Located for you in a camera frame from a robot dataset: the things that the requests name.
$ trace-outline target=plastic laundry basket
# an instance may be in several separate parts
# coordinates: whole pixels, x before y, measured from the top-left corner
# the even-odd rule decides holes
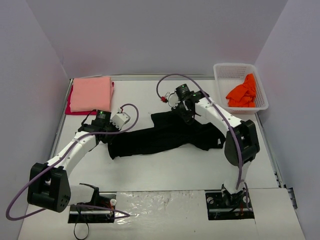
[[[257,69],[251,64],[218,63],[213,66],[218,104],[231,114],[254,114],[268,108],[268,100]],[[236,86],[243,84],[248,74],[253,74],[256,86],[255,107],[229,107],[226,96]]]

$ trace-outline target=black cloth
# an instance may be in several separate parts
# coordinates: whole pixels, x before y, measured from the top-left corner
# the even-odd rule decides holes
[[[193,144],[199,149],[222,149],[226,140],[222,132],[211,123],[194,120],[186,124],[172,112],[151,114],[154,127],[116,135],[108,144],[110,157],[155,154]]]

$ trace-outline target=folded pink cloth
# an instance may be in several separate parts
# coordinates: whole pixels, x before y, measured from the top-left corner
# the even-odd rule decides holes
[[[110,111],[114,87],[109,76],[75,78],[70,99],[71,112],[93,109]]]

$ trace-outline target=gray wall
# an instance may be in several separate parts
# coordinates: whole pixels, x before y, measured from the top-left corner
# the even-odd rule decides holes
[[[266,137],[307,240],[320,236],[320,1],[289,0],[255,65],[269,101]]]
[[[287,0],[27,0],[68,77],[254,64]]]
[[[0,1],[0,239],[17,239],[22,221],[6,208],[45,162],[57,130],[68,79],[25,0]],[[25,214],[24,194],[12,215]]]

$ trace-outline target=purple cable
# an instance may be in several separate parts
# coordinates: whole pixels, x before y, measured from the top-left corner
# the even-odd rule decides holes
[[[249,207],[249,189],[248,189],[248,185],[247,185],[246,182],[244,182],[244,186],[245,186],[245,204],[246,204],[246,208],[247,208],[250,212],[253,212],[254,210]]]
[[[84,134],[82,136],[80,136],[78,138],[78,141],[85,138],[85,137],[88,137],[88,136],[91,136],[91,135],[117,135],[117,134],[122,134],[124,132],[127,132],[129,131],[130,129],[132,129],[136,123],[138,122],[138,119],[139,119],[139,111],[138,111],[138,108],[133,105],[132,103],[126,103],[124,105],[122,105],[120,108],[123,109],[123,107],[125,106],[132,106],[135,108],[136,110],[136,119],[134,121],[134,123],[128,127],[127,129],[125,130],[122,130],[122,131],[116,131],[116,132],[89,132],[87,134]],[[10,216],[10,210],[12,208],[12,206],[15,204],[15,202],[17,201],[17,199],[20,197],[20,195],[31,185],[33,184],[36,180],[38,180],[42,175],[44,175],[45,173],[47,173],[48,171],[50,171],[51,169],[53,169],[57,164],[61,163],[61,161],[63,159],[65,159],[65,157],[70,153],[70,151],[78,144],[77,141],[75,141],[68,149],[67,151],[65,151],[65,153],[62,155],[62,157],[56,161],[54,164],[52,164],[51,166],[49,166],[48,168],[46,168],[44,171],[40,172],[37,176],[35,176],[34,178],[32,178],[26,185],[24,185],[21,190],[14,196],[14,198],[12,199],[12,201],[9,203],[6,211],[5,211],[5,216],[8,220],[10,221],[18,221],[18,220],[21,220],[21,219],[25,219],[25,218],[28,218],[32,215],[35,215],[37,213],[40,213],[44,210],[46,210],[45,208],[42,208],[42,209],[39,209],[37,211],[34,211],[34,212],[31,212],[29,214],[26,214],[24,216],[19,216],[19,217],[11,217]]]
[[[95,209],[99,209],[99,210],[106,210],[106,211],[111,211],[114,213],[120,213],[123,214],[124,216],[116,216],[116,217],[112,217],[111,219],[124,219],[124,218],[128,218],[130,217],[130,214],[124,211],[120,211],[117,209],[111,209],[111,208],[107,208],[107,207],[103,207],[103,206],[91,206],[91,205],[86,205],[86,204],[77,204],[75,205],[76,207],[80,207],[80,208],[95,208]]]
[[[167,77],[170,77],[170,76],[181,76],[181,77],[184,77],[186,79],[189,79],[191,82],[193,82],[198,88],[199,90],[202,92],[202,94],[204,95],[204,97],[208,100],[208,102],[215,108],[215,110],[219,113],[219,115],[222,117],[222,119],[225,121],[226,125],[228,126],[229,130],[230,130],[230,133],[232,135],[232,138],[233,138],[233,141],[235,143],[235,147],[236,147],[236,151],[238,153],[238,159],[239,159],[239,164],[238,164],[238,167],[239,167],[239,174],[238,174],[238,181],[236,182],[236,189],[239,188],[239,185],[240,185],[240,182],[241,182],[241,177],[242,177],[242,163],[243,163],[243,160],[242,160],[242,155],[241,155],[241,150],[240,150],[240,145],[239,145],[239,142],[237,140],[237,137],[236,137],[236,134],[235,134],[235,131],[234,129],[232,128],[232,126],[230,125],[229,121],[227,120],[227,118],[223,115],[223,113],[219,110],[219,108],[215,105],[215,104],[212,104],[212,101],[210,100],[209,96],[206,94],[205,91],[203,91],[203,89],[200,87],[200,85],[198,83],[196,83],[195,80],[193,80],[191,77],[188,77],[187,75],[184,75],[184,74],[179,74],[179,73],[172,73],[172,74],[167,74],[165,76],[163,76],[159,81],[158,83],[156,84],[156,94],[158,95],[158,97],[161,99],[161,96],[159,94],[159,84]]]

